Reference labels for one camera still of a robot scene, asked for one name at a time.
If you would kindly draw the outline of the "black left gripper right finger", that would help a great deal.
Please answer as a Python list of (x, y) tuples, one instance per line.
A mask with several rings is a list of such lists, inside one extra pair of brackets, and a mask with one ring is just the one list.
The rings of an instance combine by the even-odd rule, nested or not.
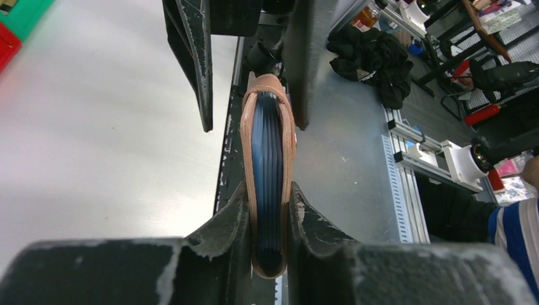
[(509, 256), (485, 244), (354, 240), (293, 183), (289, 203), (290, 304), (535, 304)]

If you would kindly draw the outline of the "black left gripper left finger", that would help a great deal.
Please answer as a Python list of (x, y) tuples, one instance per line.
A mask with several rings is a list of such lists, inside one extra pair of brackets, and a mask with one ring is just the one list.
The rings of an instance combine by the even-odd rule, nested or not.
[(186, 237), (30, 244), (1, 278), (1, 303), (245, 304), (250, 270), (241, 182), (228, 203)]

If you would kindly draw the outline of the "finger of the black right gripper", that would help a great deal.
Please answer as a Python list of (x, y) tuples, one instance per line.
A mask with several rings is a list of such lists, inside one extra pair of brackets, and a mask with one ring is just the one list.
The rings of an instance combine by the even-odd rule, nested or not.
[(163, 1), (169, 46), (194, 90), (203, 130), (213, 130), (213, 84), (208, 1)]
[(296, 1), (283, 40), (282, 59), (296, 126), (310, 122), (318, 62), (325, 48), (336, 1)]

